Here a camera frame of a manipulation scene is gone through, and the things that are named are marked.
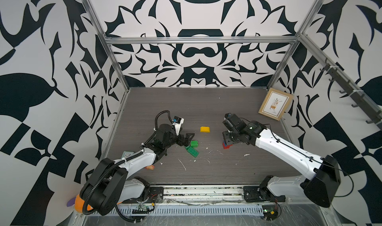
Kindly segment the light green square lego brick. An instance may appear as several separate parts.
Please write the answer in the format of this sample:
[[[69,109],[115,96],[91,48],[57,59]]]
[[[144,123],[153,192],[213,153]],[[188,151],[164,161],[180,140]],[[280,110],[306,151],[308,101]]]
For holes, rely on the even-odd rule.
[[[195,147],[198,147],[199,146],[199,143],[197,140],[192,140],[191,143],[190,143],[190,146],[195,148]]]

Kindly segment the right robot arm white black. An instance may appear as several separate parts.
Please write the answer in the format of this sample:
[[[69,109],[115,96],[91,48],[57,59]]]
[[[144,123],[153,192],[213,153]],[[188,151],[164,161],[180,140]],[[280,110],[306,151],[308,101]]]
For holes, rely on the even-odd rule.
[[[305,151],[273,132],[270,124],[248,121],[232,113],[224,116],[224,146],[238,143],[256,146],[278,157],[300,175],[276,177],[268,175],[259,186],[244,190],[246,202],[283,202],[287,196],[305,197],[312,203],[328,208],[341,184],[341,174],[350,176],[340,169],[338,161],[331,155],[321,157]]]

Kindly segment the red long lego brick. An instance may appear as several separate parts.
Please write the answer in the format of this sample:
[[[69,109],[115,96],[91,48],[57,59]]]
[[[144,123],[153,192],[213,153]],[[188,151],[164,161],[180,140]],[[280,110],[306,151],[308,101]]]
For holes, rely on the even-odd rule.
[[[231,145],[225,145],[225,144],[223,144],[222,146],[224,149],[229,149],[231,147]]]

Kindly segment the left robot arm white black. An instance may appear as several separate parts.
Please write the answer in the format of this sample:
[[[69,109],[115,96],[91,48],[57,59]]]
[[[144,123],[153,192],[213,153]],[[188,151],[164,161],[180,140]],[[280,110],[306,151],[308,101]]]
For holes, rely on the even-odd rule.
[[[180,131],[175,126],[162,124],[142,144],[140,151],[119,160],[101,160],[76,197],[76,210],[84,215],[97,212],[104,216],[125,200],[146,200],[150,184],[131,176],[158,162],[172,145],[190,146],[195,134]]]

